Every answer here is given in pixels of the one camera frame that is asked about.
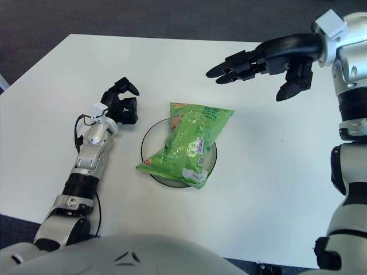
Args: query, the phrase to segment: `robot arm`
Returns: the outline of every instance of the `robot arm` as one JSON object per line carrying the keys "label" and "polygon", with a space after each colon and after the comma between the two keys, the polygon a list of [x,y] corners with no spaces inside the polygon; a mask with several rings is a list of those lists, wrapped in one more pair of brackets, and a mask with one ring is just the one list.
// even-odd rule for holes
{"label": "robot arm", "polygon": [[[327,237],[316,242],[321,269],[338,274],[365,274],[367,264],[367,13],[340,18],[329,10],[316,19],[313,33],[285,36],[261,43],[254,51],[242,51],[207,72],[220,77],[218,84],[254,78],[256,73],[287,71],[277,101],[310,89],[312,63],[332,65],[335,93],[342,122],[339,134],[354,141],[331,152],[331,181],[345,195],[335,211]],[[327,271],[306,274],[333,274]]]}
{"label": "robot arm", "polygon": [[75,146],[79,154],[63,193],[57,196],[36,234],[34,243],[40,250],[54,251],[89,237],[87,218],[93,211],[93,198],[112,147],[112,136],[118,133],[117,123],[135,124],[138,119],[136,98],[119,99],[119,94],[126,91],[139,95],[136,87],[124,77],[104,93],[100,103],[93,105],[92,123],[86,124],[91,127],[79,138],[76,127],[85,115],[78,117]]}

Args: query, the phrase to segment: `chip bag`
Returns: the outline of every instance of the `chip bag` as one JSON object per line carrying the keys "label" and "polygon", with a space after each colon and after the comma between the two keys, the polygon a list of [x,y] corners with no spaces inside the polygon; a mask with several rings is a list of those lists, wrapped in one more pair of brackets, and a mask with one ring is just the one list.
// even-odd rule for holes
{"label": "chip bag", "polygon": [[170,103],[170,132],[165,147],[136,169],[202,188],[211,171],[204,158],[234,111]]}

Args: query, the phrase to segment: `gray carpet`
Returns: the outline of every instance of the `gray carpet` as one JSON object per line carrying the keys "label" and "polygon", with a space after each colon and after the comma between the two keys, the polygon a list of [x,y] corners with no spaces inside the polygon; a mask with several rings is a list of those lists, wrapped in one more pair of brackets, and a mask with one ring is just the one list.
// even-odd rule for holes
{"label": "gray carpet", "polygon": [[[264,41],[308,32],[311,21],[330,8],[345,15],[367,5],[365,0],[0,0],[0,73],[12,84],[70,33]],[[1,247],[32,242],[38,227],[2,215]],[[255,263],[229,261],[249,274],[259,272]],[[283,274],[302,270],[282,268]]]}

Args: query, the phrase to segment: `wire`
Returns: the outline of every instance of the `wire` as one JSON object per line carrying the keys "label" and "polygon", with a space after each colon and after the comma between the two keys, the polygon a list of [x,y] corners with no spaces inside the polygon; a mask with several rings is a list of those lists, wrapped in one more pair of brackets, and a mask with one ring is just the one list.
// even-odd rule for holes
{"label": "wire", "polygon": [[103,112],[102,112],[102,115],[100,115],[100,116],[96,116],[96,119],[97,119],[98,117],[103,116],[103,115],[104,115],[104,113],[105,113],[105,111],[107,111],[107,110],[108,110],[108,108],[107,108],[107,109],[104,109],[104,110],[103,110]]}
{"label": "wire", "polygon": [[78,151],[78,154],[80,152],[80,146],[83,143],[83,141],[81,141],[78,136],[77,136],[77,132],[76,132],[76,127],[78,126],[78,122],[79,120],[84,118],[84,114],[81,114],[80,116],[78,116],[78,118],[76,119],[75,125],[74,125],[74,142],[75,142],[75,148]]}
{"label": "wire", "polygon": [[96,235],[94,236],[95,238],[98,237],[98,232],[99,232],[99,228],[101,227],[101,219],[102,219],[101,201],[99,200],[97,191],[96,191],[96,197],[97,197],[98,208],[99,208],[99,222],[98,222],[98,228],[97,228]]}
{"label": "wire", "polygon": [[87,116],[87,115],[84,115],[84,116],[83,116],[83,122],[84,122],[84,124],[85,124],[86,126],[92,126],[92,125],[96,124],[96,121],[94,121],[92,124],[88,124],[88,123],[86,123],[86,122],[85,122],[85,118],[86,118],[86,117],[87,117],[87,118],[89,118],[89,119],[91,119],[91,117],[90,117],[90,116]]}

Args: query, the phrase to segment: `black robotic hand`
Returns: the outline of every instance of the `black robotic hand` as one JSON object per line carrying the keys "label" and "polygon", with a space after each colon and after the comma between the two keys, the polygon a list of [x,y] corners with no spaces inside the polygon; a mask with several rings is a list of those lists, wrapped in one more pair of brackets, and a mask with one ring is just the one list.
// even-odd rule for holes
{"label": "black robotic hand", "polygon": [[219,77],[218,84],[248,80],[257,73],[278,74],[287,71],[286,83],[276,95],[277,101],[289,99],[310,89],[312,63],[320,58],[322,40],[317,33],[294,34],[261,43],[251,52],[236,53],[206,73]]}

